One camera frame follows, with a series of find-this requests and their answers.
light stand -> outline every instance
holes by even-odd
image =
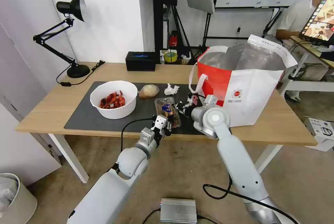
[[[54,27],[51,27],[50,29],[46,30],[45,32],[42,32],[41,34],[35,35],[33,37],[33,40],[43,46],[44,48],[48,49],[53,54],[56,54],[61,59],[65,60],[67,63],[69,63],[71,66],[67,70],[67,75],[70,78],[81,78],[90,73],[90,69],[86,65],[81,65],[75,62],[75,59],[72,59],[60,52],[58,52],[56,49],[52,48],[48,44],[46,44],[46,41],[59,33],[67,30],[68,28],[71,28],[73,26],[74,19],[70,17],[70,14],[73,14],[76,18],[78,18],[81,21],[84,21],[84,17],[86,15],[85,13],[85,1],[84,0],[72,0],[71,2],[58,2],[57,10],[64,14],[65,17],[67,17],[63,22],[60,22],[59,24],[55,25]],[[67,26],[57,32],[51,32],[53,29],[56,29],[57,27],[61,26],[62,24],[67,24]]]

tape roll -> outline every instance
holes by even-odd
[[[164,54],[165,62],[173,63],[177,61],[177,54],[175,52],[166,52]]]

shopping bag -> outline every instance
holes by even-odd
[[[283,46],[251,35],[245,44],[209,47],[193,66],[189,89],[213,94],[230,115],[231,126],[254,125],[283,71],[297,65]],[[198,83],[191,83],[197,66]]]

man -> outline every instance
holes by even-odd
[[[283,40],[285,46],[290,48],[293,43],[289,40],[291,36],[298,36],[306,22],[311,17],[315,8],[321,0],[301,0],[286,9],[280,19],[273,25],[268,34]],[[287,91],[288,97],[299,101],[299,91]]]

white trash can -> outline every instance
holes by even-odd
[[[0,173],[0,177],[15,179],[18,186],[13,201],[0,218],[0,224],[26,224],[36,210],[36,197],[28,191],[15,174]]]

